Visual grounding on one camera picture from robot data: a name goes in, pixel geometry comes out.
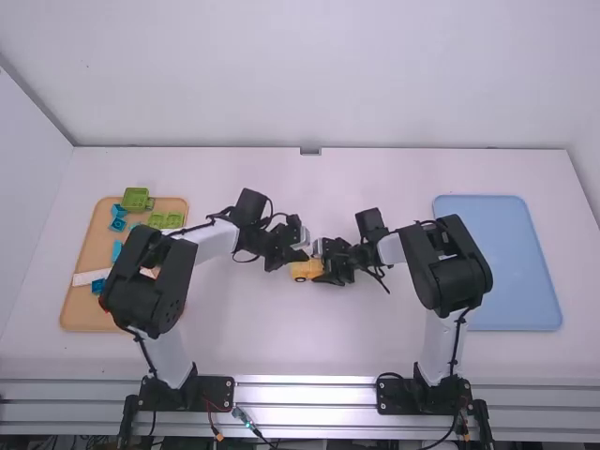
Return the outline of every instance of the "blue tray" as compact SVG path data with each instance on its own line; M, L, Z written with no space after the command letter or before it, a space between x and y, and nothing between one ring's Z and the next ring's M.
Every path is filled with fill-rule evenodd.
M554 331L563 315L527 204L512 195L441 195L436 218L458 214L486 257L494 286L470 330Z

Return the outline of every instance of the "red wire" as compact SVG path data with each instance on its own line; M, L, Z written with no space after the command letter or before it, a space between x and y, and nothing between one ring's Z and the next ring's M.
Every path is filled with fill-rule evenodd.
M213 414L211 414L211 412L210 412L210 402L206 399L204 401L206 401L206 410L208 411L208 421L210 422L211 428L214 428L215 424L213 423Z
M219 411L220 413L230 413L232 411L232 408L224 410L223 408L219 408L219 406L217 406L215 403L210 401L208 398L206 398L206 397L203 397L203 398L204 398L204 401L206 402L206 405L212 406L213 408L215 408L215 410Z

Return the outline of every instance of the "connector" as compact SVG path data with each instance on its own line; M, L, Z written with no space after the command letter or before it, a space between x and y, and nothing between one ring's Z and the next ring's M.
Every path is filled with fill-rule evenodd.
M256 433L257 429L256 429L256 426L254 425L254 422L239 407L236 406L235 408L232 409L232 416L235 417L236 419L241 420L244 423L244 426L246 428L250 429L253 433Z

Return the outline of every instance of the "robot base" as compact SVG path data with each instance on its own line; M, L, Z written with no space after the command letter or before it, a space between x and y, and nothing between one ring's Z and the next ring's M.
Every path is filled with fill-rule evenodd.
M196 368L180 389L171 389L156 378L144 377L138 395L138 411L228 412L233 408L232 377L196 375Z
M125 399L117 448L128 448L133 420L138 411L201 413L210 409L211 413L228 413L233 408L234 387L235 380L232 377L198 375L195 364L180 389L171 389L168 384L156 378L143 377L140 394L127 396Z
M418 366L414 378L378 378L377 412L381 415L454 415L458 409L473 409L471 384L458 375L428 386Z

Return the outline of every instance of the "green toy piece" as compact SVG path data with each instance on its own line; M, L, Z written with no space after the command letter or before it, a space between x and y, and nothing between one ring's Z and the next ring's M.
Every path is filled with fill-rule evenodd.
M146 225L152 228L158 228L159 230L164 227L165 215L160 213L152 213L146 222Z
M148 189L146 187L128 187L123 194L121 206L130 213L142 213L146 209Z
M181 228L184 226L184 215L182 213L169 213L162 225L163 228Z
M155 200L154 197L148 197L148 200L146 200L146 211L152 211L154 209Z

